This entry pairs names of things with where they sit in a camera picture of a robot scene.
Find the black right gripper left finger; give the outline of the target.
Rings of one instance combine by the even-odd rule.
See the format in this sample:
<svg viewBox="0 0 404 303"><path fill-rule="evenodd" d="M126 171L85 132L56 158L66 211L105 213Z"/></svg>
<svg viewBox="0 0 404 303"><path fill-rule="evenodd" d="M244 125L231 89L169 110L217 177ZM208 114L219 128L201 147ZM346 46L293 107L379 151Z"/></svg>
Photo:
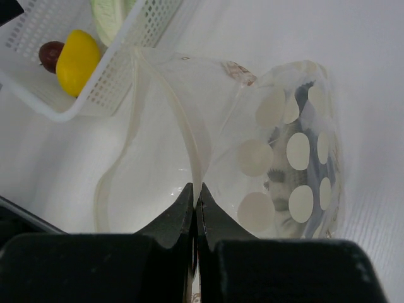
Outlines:
<svg viewBox="0 0 404 303"><path fill-rule="evenodd" d="M2 302L189 302L193 187L133 234L28 233L1 247Z"/></svg>

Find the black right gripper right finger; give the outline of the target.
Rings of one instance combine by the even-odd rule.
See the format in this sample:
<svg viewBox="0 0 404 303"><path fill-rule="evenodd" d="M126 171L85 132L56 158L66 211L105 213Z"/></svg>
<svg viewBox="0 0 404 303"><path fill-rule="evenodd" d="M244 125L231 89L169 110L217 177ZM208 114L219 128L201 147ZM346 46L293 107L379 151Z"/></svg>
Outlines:
<svg viewBox="0 0 404 303"><path fill-rule="evenodd" d="M250 234L203 186L196 205L202 302L386 302L367 254L345 240Z"/></svg>

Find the clear dotted zip bag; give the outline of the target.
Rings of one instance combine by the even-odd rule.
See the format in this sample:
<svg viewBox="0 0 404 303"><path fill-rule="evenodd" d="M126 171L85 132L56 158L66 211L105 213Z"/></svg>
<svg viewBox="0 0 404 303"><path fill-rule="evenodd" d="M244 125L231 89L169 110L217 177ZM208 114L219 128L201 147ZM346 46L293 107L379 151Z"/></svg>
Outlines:
<svg viewBox="0 0 404 303"><path fill-rule="evenodd" d="M275 156L268 140L298 116L289 93L316 80L317 101L338 142L333 90L326 68L303 60L255 76L233 61L158 49L131 50L133 101L128 132L117 160L100 178L93 203L95 230L122 231L158 204L174 202L191 182L195 198L207 186L216 204L241 227L262 238L275 232L275 208L264 184ZM341 156L338 146L341 171Z"/></svg>

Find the fake yellow lemon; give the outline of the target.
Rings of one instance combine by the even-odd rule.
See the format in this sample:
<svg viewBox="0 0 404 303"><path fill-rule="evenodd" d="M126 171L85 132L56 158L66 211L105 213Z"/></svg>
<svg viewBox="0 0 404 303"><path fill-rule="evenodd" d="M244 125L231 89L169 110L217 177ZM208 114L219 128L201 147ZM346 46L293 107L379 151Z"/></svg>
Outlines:
<svg viewBox="0 0 404 303"><path fill-rule="evenodd" d="M100 58L100 49L95 39L83 30L73 30L56 64L56 76L61 88L68 95L78 97Z"/></svg>

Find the fake red apple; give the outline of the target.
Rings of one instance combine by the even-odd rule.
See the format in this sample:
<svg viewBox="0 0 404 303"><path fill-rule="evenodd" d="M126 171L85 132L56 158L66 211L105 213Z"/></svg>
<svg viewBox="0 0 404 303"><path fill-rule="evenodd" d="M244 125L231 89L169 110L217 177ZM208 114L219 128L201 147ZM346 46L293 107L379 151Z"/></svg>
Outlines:
<svg viewBox="0 0 404 303"><path fill-rule="evenodd" d="M39 60L41 65L50 73L56 73L56 64L64 47L63 42L50 41L39 49Z"/></svg>

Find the fake green lettuce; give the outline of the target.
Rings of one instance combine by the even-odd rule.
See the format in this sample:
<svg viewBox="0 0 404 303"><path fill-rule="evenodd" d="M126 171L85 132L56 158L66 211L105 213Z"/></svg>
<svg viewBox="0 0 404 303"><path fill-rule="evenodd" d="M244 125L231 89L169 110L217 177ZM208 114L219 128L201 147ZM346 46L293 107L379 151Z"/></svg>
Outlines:
<svg viewBox="0 0 404 303"><path fill-rule="evenodd" d="M91 0L98 37L108 47L115 39L136 0Z"/></svg>

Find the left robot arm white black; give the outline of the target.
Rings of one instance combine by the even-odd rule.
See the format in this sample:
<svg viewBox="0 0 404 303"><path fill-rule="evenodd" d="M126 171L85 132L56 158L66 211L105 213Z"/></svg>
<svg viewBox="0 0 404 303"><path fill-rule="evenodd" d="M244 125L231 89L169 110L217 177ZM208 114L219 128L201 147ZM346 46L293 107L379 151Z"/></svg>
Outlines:
<svg viewBox="0 0 404 303"><path fill-rule="evenodd" d="M65 234L40 217L1 196L1 247L20 234Z"/></svg>

